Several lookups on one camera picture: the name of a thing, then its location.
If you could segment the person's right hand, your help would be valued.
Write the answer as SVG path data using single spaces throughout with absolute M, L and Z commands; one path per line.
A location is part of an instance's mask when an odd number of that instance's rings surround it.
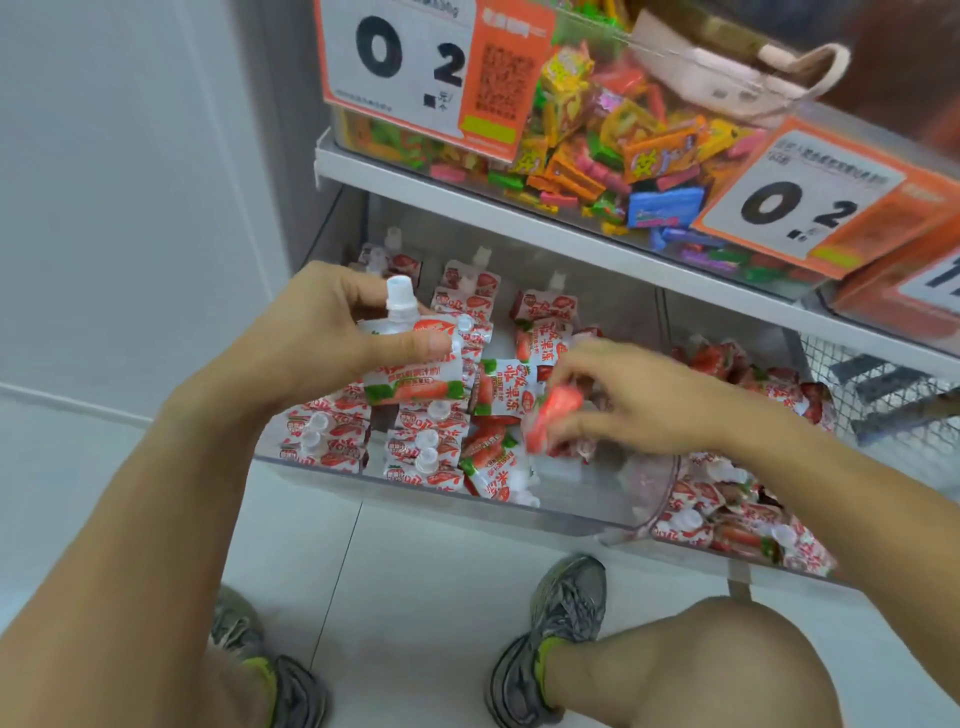
M 623 412 L 620 441 L 649 455 L 728 454 L 765 400 L 652 350 L 588 339 L 558 358 L 549 385 L 598 384 Z

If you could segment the person's left hand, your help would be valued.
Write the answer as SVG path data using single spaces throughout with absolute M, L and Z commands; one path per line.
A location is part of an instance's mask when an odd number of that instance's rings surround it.
M 330 378 L 330 360 L 355 316 L 386 310 L 387 279 L 322 262 L 296 273 L 224 352 L 164 403 L 155 423 L 208 443 L 258 443 L 283 410 L 358 379 Z

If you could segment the red jelly pouch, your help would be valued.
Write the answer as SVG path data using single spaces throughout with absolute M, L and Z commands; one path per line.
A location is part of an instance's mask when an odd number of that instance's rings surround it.
M 585 396 L 575 384 L 549 386 L 534 404 L 533 410 L 523 419 L 521 433 L 528 455 L 546 455 L 549 445 L 549 429 L 554 423 L 579 411 Z

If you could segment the white spouted jelly pouch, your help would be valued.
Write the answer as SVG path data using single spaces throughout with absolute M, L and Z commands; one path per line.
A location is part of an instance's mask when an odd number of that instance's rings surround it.
M 462 401 L 466 396 L 465 364 L 462 333 L 470 327 L 468 321 L 449 313 L 424 314 L 406 275 L 387 279 L 387 317 L 358 321 L 357 328 L 375 337 L 405 332 L 431 332 L 448 336 L 450 350 L 440 358 L 402 366 L 380 367 L 364 373 L 361 383 L 366 398 L 373 406 L 433 402 L 437 400 Z

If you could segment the person's left forearm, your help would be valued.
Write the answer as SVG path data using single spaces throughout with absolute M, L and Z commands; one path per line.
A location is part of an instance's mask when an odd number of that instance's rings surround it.
M 190 728 L 260 432 L 181 386 L 0 636 L 0 728 Z

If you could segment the person's right forearm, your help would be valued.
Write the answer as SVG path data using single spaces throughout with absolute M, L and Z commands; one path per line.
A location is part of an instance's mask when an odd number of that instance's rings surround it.
M 707 447 L 793 511 L 960 706 L 960 504 L 759 394 L 724 407 Z

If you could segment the pile of strawberry jelly pouches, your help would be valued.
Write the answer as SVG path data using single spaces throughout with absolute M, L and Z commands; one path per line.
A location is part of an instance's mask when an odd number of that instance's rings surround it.
M 834 433 L 830 388 L 791 368 L 757 366 L 738 342 L 695 334 L 675 346 L 688 368 L 764 395 Z M 727 456 L 700 451 L 680 459 L 678 477 L 651 528 L 660 541 L 709 549 L 810 577 L 831 577 L 838 562 L 773 491 Z
M 509 309 L 512 348 L 507 357 L 486 352 L 494 341 L 494 314 L 503 277 L 490 268 L 492 250 L 478 247 L 467 260 L 452 258 L 440 269 L 429 297 L 429 313 L 461 316 L 469 326 L 462 333 L 462 400 L 372 405 L 361 379 L 342 389 L 278 415 L 283 428 L 268 454 L 312 468 L 358 476 L 369 460 L 376 411 L 396 407 L 384 443 L 386 480 L 439 492 L 467 494 L 484 500 L 538 507 L 532 495 L 535 474 L 522 439 L 522 423 L 559 355 L 582 338 L 602 335 L 582 327 L 578 297 L 571 295 L 564 273 L 552 273 L 544 290 L 516 293 Z M 380 241 L 362 244 L 353 270 L 388 280 L 406 276 L 414 295 L 425 264 L 404 249 L 402 229 L 388 228 Z M 592 443 L 565 445 L 546 453 L 574 465 L 588 464 Z

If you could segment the person's right grey sneaker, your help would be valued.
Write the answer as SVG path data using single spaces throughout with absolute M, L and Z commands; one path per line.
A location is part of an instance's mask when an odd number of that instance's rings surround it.
M 558 645 L 597 639 L 607 606 L 606 567 L 594 556 L 575 553 L 558 560 L 537 584 L 530 624 L 491 667 L 485 704 L 497 728 L 546 728 L 565 709 L 546 699 L 546 655 Z

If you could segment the person's grey sneaker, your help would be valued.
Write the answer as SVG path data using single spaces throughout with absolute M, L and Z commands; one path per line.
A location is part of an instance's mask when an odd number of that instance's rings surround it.
M 268 650 L 256 608 L 219 588 L 207 655 L 216 660 L 236 728 L 321 728 L 329 692 L 299 661 Z
M 565 709 L 546 699 L 546 655 L 558 645 L 597 639 L 607 606 L 606 567 L 594 556 L 575 553 L 558 560 L 537 584 L 530 624 L 491 667 L 485 704 L 497 728 L 546 728 Z

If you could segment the white metal shelf board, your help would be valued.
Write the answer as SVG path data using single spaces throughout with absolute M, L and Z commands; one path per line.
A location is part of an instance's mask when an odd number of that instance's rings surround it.
M 791 302 L 657 253 L 404 172 L 340 148 L 331 127 L 316 142 L 314 171 L 316 180 L 336 181 L 799 334 L 809 334 L 858 354 L 960 383 L 960 357 L 844 320 L 828 312 L 813 296 Z

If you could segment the person's right leg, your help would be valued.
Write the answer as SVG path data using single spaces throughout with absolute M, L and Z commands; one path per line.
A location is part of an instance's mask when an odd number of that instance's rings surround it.
M 709 597 L 672 616 L 543 658 L 553 709 L 609 728 L 844 728 L 834 682 L 786 617 Z

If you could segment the person's leg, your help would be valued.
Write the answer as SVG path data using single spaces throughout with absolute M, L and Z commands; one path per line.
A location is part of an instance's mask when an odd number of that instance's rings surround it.
M 241 658 L 209 642 L 183 728 L 272 728 L 277 697 L 269 658 Z
M 543 658 L 553 709 L 609 728 L 844 728 L 834 682 L 786 617 L 709 597 L 672 616 Z

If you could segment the orange and white price tag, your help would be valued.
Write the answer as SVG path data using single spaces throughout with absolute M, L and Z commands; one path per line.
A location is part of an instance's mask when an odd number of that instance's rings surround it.
M 540 0 L 314 0 L 323 99 L 502 163 L 557 10 Z
M 960 213 L 842 280 L 834 314 L 960 354 Z
M 960 211 L 960 160 L 846 114 L 787 118 L 692 223 L 839 281 Z

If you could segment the person's left grey sneaker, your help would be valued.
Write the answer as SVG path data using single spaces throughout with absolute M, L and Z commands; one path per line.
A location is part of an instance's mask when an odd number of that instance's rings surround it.
M 329 692 L 299 661 L 268 650 L 256 608 L 219 588 L 207 655 L 216 660 L 236 728 L 321 728 Z

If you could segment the person's left leg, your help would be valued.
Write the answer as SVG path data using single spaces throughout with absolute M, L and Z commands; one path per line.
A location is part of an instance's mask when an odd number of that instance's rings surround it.
M 209 642 L 183 728 L 272 728 L 277 697 L 269 658 L 241 658 Z

